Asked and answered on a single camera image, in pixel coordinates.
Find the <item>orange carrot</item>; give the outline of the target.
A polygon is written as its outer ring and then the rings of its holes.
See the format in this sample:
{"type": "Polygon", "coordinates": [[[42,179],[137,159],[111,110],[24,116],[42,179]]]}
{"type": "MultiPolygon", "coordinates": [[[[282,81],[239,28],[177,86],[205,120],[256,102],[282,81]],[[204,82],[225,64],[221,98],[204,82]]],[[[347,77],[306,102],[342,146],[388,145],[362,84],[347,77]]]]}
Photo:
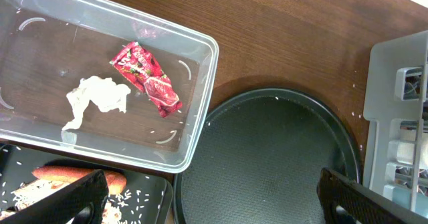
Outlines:
{"type": "MultiPolygon", "coordinates": [[[[32,171],[32,175],[38,179],[47,181],[72,183],[93,171],[94,169],[83,169],[68,166],[43,166],[32,171]]],[[[104,176],[108,184],[109,193],[111,195],[121,194],[127,183],[126,177],[114,171],[104,171],[104,176]]]]}

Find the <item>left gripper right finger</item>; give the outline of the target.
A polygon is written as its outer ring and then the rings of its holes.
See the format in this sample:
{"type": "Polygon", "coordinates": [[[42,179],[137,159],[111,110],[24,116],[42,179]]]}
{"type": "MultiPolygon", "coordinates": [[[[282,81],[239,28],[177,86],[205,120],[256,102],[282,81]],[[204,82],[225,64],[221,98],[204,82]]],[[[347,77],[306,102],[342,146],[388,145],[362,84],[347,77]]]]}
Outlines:
{"type": "Polygon", "coordinates": [[[317,195],[326,223],[420,224],[427,219],[328,168],[320,172],[317,195]]]}

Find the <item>white tissue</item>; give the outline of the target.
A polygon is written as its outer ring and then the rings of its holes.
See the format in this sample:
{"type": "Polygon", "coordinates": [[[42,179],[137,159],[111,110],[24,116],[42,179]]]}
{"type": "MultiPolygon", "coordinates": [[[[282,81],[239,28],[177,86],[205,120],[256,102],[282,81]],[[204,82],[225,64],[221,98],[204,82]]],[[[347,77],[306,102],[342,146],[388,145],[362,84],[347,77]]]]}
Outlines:
{"type": "Polygon", "coordinates": [[[127,95],[130,93],[131,89],[126,84],[117,84],[112,78],[102,79],[98,76],[82,78],[80,85],[66,94],[74,119],[67,122],[62,130],[79,129],[84,111],[90,102],[93,102],[101,112],[119,109],[120,112],[126,113],[127,95]]]}

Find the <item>food scraps and rice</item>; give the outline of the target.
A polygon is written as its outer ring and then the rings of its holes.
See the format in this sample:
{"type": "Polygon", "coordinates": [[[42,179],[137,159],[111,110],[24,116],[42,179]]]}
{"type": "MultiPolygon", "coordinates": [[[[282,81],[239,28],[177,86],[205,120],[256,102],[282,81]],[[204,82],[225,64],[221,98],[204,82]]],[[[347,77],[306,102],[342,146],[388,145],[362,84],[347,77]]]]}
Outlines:
{"type": "MultiPolygon", "coordinates": [[[[1,211],[1,220],[16,214],[69,184],[61,181],[38,179],[28,185],[22,185],[19,189],[11,192],[11,194],[15,195],[13,198],[15,204],[11,211],[1,211]]],[[[129,206],[131,198],[132,192],[129,190],[123,195],[109,195],[102,214],[102,224],[128,223],[128,220],[122,214],[122,209],[129,206]]]]}

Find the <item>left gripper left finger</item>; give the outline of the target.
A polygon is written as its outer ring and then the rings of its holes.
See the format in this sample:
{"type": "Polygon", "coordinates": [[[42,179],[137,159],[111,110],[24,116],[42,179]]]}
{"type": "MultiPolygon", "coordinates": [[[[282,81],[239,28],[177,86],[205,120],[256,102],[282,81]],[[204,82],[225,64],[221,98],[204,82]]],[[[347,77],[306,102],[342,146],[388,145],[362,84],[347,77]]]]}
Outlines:
{"type": "Polygon", "coordinates": [[[2,220],[3,224],[101,223],[108,184],[101,170],[71,183],[26,209],[2,220]]]}

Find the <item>light blue cup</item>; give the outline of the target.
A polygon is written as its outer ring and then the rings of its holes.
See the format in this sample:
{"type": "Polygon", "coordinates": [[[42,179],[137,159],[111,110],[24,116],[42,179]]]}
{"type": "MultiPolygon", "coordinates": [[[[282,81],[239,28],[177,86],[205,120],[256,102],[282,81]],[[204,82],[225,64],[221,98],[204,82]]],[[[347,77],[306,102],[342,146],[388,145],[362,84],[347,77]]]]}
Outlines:
{"type": "MultiPolygon", "coordinates": [[[[411,207],[411,190],[407,187],[386,185],[384,187],[383,195],[387,199],[390,199],[392,202],[406,209],[410,209],[411,207]]],[[[421,193],[417,194],[415,212],[425,218],[427,218],[427,202],[427,196],[421,193]]]]}

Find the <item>red snack wrapper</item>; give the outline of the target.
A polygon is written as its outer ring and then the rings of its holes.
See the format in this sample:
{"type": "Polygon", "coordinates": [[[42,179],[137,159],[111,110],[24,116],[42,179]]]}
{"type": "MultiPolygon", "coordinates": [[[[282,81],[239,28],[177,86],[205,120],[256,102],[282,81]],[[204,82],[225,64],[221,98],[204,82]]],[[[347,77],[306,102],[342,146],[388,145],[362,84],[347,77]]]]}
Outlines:
{"type": "Polygon", "coordinates": [[[151,52],[132,41],[112,58],[110,64],[154,103],[161,117],[179,110],[183,103],[173,90],[170,78],[164,73],[151,52]]]}

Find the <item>white cup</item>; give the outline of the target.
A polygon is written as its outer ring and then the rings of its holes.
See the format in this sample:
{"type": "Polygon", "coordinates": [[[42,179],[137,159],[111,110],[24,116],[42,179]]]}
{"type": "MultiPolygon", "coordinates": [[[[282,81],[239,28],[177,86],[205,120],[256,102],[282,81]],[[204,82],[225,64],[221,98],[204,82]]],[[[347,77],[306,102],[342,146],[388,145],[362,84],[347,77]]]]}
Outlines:
{"type": "MultiPolygon", "coordinates": [[[[414,144],[416,139],[415,130],[400,129],[399,139],[389,142],[389,153],[398,162],[404,164],[413,164],[414,144]]],[[[420,158],[420,169],[427,169],[427,133],[422,133],[422,147],[420,158]]]]}

